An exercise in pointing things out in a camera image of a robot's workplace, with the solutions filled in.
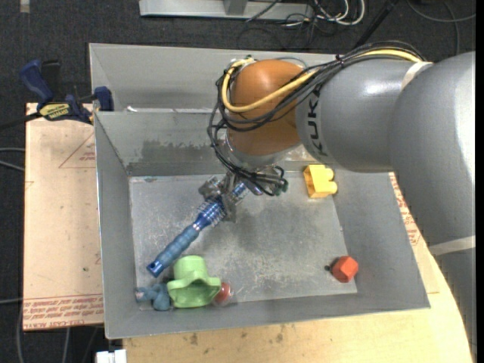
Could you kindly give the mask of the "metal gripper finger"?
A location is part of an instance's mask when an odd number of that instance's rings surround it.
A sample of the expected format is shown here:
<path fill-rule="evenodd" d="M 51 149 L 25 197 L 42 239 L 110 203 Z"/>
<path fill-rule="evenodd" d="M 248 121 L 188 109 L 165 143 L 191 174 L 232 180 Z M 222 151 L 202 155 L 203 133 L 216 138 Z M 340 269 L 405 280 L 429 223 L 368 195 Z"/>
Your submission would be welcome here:
<path fill-rule="evenodd" d="M 198 189 L 205 202 L 222 202 L 223 181 L 216 176 L 210 177 Z"/>
<path fill-rule="evenodd" d="M 237 221 L 237 203 L 238 199 L 233 194 L 224 194 L 222 196 L 223 207 L 225 211 L 224 220 L 227 222 Z"/>

